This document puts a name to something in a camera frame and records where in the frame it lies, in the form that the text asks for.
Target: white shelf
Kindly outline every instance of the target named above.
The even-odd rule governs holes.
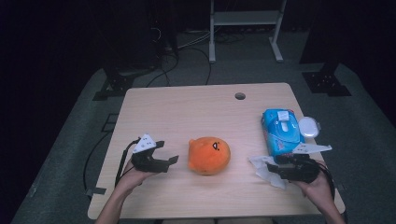
[[[215,12],[214,25],[276,24],[278,14],[278,10]]]

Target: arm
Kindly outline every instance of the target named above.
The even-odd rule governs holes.
[[[125,199],[132,193],[134,188],[152,175],[156,174],[137,171],[133,168],[131,161],[128,161],[122,178],[114,188],[95,223],[117,223],[120,219]]]
[[[337,207],[332,200],[329,183],[326,175],[320,171],[316,180],[307,184],[302,181],[292,181],[295,185],[301,188],[303,195],[318,208],[319,212],[323,214],[327,223],[329,224],[345,224],[344,219],[338,212]]]

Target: dark background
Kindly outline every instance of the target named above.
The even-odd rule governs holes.
[[[23,201],[91,75],[109,59],[128,66],[156,63],[155,48],[147,44],[149,27],[168,21],[159,16],[156,1],[146,1],[143,8],[137,7],[143,1],[112,2],[113,11],[108,1],[0,1],[0,220],[4,223]],[[217,10],[227,4],[217,0]],[[178,32],[208,29],[209,1],[179,0],[173,5]],[[234,9],[277,7],[275,0],[265,4],[251,0],[238,1]],[[324,63],[341,46],[341,63],[358,74],[395,124],[395,12],[395,3],[387,0],[289,0],[282,30],[312,28],[302,63]],[[120,22],[129,15],[130,21]],[[132,29],[125,33],[125,27]],[[136,45],[138,41],[148,42]]]

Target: wet wipes package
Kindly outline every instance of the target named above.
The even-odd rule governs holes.
[[[274,157],[275,162],[277,155],[291,153],[300,143],[305,142],[292,110],[265,110],[262,113],[262,128],[269,155]]]

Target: gray carpet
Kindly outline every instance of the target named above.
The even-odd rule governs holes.
[[[269,33],[245,35],[242,41],[217,44],[217,62],[211,65],[209,85],[287,82],[304,114],[315,118],[322,130],[320,145],[332,145],[323,152],[346,204],[348,223],[394,223],[396,214],[396,132],[376,106],[356,74],[339,65],[336,76],[352,96],[329,97],[311,93],[302,72],[318,71],[321,64],[299,64],[307,33],[281,33],[278,45],[285,59],[277,63],[270,48]],[[196,35],[179,35],[182,45]],[[193,46],[208,52],[207,42]],[[163,69],[175,64],[164,57]],[[162,71],[138,77],[134,88],[143,88]],[[196,49],[180,52],[177,67],[168,73],[171,86],[205,85],[209,64]],[[103,70],[92,74],[74,109],[59,133],[42,169],[13,223],[92,223],[87,217],[90,204],[84,194],[84,164],[95,144],[86,170],[88,188],[95,186],[111,134],[102,132],[107,116],[119,113],[122,97],[93,101],[106,79]],[[150,87],[168,85],[165,76]],[[274,217],[283,223],[324,223],[321,216]],[[123,220],[121,223],[152,223],[153,220]]]

